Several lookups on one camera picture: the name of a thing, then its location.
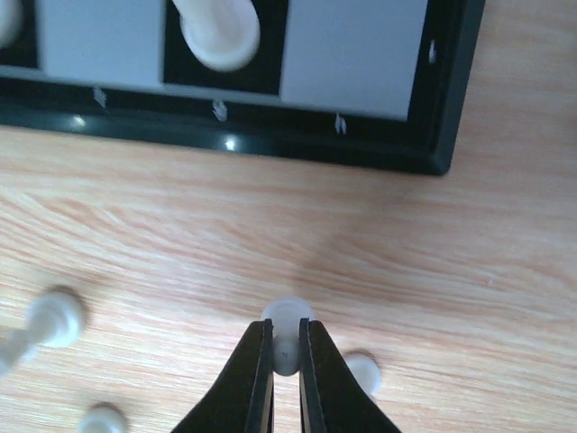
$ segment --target chess piece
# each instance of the chess piece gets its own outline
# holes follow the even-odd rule
[[[62,292],[33,301],[26,312],[25,329],[11,331],[0,345],[0,376],[22,360],[35,356],[36,347],[67,347],[78,340],[86,322],[80,302]]]
[[[127,430],[123,415],[110,407],[89,410],[78,424],[78,433],[124,433]]]
[[[315,312],[301,298],[289,296],[269,304],[261,320],[272,320],[274,371],[281,376],[291,376],[298,371],[298,325],[300,319],[315,320]]]
[[[261,25],[251,0],[173,0],[185,41],[210,69],[229,72],[256,54]]]
[[[348,354],[343,357],[359,386],[374,401],[374,394],[380,387],[380,369],[367,355]]]
[[[22,28],[23,18],[21,0],[0,0],[0,49],[14,42]]]

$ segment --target white chess piece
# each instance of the white chess piece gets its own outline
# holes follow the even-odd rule
[[[112,408],[99,407],[89,410],[78,424],[78,433],[124,433],[126,420]]]
[[[301,298],[289,296],[269,304],[261,320],[272,320],[274,371],[290,376],[298,371],[298,326],[300,319],[315,320],[315,312]]]
[[[261,25],[251,0],[173,0],[185,41],[210,69],[229,72],[252,60]]]
[[[381,380],[377,363],[363,354],[345,355],[344,361],[361,389],[375,401],[373,396],[379,390]]]
[[[86,322],[80,302],[68,293],[52,292],[33,301],[26,312],[26,328],[15,329],[0,344],[0,376],[22,360],[34,357],[36,347],[67,347]]]
[[[0,0],[0,49],[14,42],[22,28],[23,18],[21,0]]]

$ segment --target black square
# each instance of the black square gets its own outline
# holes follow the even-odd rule
[[[216,72],[190,52],[180,30],[180,14],[167,2],[164,82],[202,88],[279,94],[289,0],[252,0],[261,23],[261,44],[242,69]]]
[[[0,65],[38,68],[36,41],[36,5],[34,0],[22,0],[23,28],[17,39],[0,50]]]

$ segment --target wood grain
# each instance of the wood grain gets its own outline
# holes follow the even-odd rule
[[[2,380],[0,430],[108,401],[170,431],[295,293],[404,432],[577,431],[576,33],[574,0],[488,1],[442,179],[0,129],[0,330],[56,284],[90,313]]]

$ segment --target light wood surface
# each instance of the light wood surface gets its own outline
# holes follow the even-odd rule
[[[170,431],[287,294],[377,357],[406,433],[577,431],[576,33],[574,0],[488,1],[441,179],[0,129],[0,331],[54,284],[90,312],[0,381],[0,431],[100,401]]]

